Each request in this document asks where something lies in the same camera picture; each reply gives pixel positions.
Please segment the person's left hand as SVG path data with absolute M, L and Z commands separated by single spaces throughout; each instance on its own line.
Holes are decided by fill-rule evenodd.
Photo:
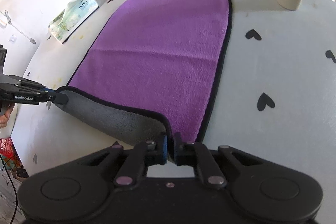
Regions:
M 7 110 L 5 111 L 5 113 L 3 115 L 0 116 L 0 128 L 4 128 L 7 126 L 7 123 L 10 119 L 10 115 L 13 112 L 13 108 L 14 108 L 15 104 L 11 104 Z

